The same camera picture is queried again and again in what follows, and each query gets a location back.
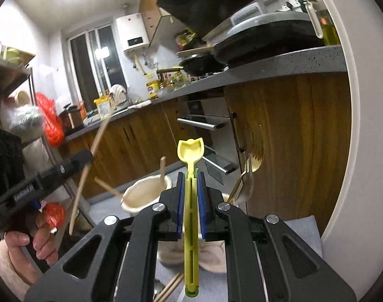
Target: kitchen counter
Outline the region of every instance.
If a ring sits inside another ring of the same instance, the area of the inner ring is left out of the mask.
[[[226,70],[208,78],[193,82],[179,90],[153,100],[152,104],[155,105],[188,94],[221,86],[249,82],[252,80],[288,75],[336,72],[347,72],[344,53],[340,45],[301,50],[258,60],[237,68]],[[138,109],[119,111],[112,116],[110,121],[120,119],[121,117],[137,111]],[[97,121],[88,125],[86,128],[67,136],[65,142],[69,142],[98,128],[100,124],[101,121]]]

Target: wooden cabinet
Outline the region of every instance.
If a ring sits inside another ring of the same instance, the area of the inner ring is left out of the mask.
[[[156,28],[158,27],[159,21],[163,16],[160,8],[156,4],[157,2],[158,0],[140,1],[140,13],[143,17],[150,41],[152,41]]]
[[[96,132],[88,132],[62,145],[59,148],[61,155],[67,157],[90,148]],[[178,160],[177,142],[162,105],[149,106],[112,121],[95,154],[84,197],[88,199],[105,192],[94,182],[94,177],[118,187],[158,170],[162,156],[166,156],[168,165]],[[73,178],[76,185],[79,177]]]
[[[263,144],[248,213],[283,220],[314,215],[322,233],[344,179],[351,137],[348,75],[258,80],[225,88],[239,146]]]

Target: window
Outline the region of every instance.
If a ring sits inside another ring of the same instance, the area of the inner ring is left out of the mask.
[[[96,109],[93,101],[114,84],[127,88],[111,25],[69,39],[68,50],[78,98],[84,101],[87,111]]]

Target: ceiling light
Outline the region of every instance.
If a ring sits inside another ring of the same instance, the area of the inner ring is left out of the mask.
[[[110,51],[108,47],[102,47],[101,49],[95,50],[95,57],[97,60],[104,59],[110,56]]]

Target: window pane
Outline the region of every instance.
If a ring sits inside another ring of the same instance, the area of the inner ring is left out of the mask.
[[[116,46],[114,45],[112,27],[107,26],[98,30],[101,47],[108,47],[110,56],[104,58],[108,70],[110,84],[120,84],[127,88],[123,72],[118,59]]]
[[[73,61],[79,90],[84,100],[85,109],[89,112],[96,109],[96,105],[93,101],[99,98],[99,93],[96,89],[91,63],[89,62],[85,35],[73,39],[71,41],[71,49],[73,51]]]
[[[106,90],[109,88],[109,86],[106,82],[105,74],[103,72],[102,60],[100,58],[98,60],[98,58],[95,55],[95,51],[98,50],[98,45],[96,43],[97,41],[96,41],[95,31],[96,30],[93,30],[89,33],[89,41],[91,42],[91,51],[92,51],[92,56],[93,56],[93,62],[95,64],[95,68],[96,68],[96,74],[97,74],[97,77],[99,78],[99,83],[100,83],[100,86],[101,86],[103,94],[104,94],[106,92]]]

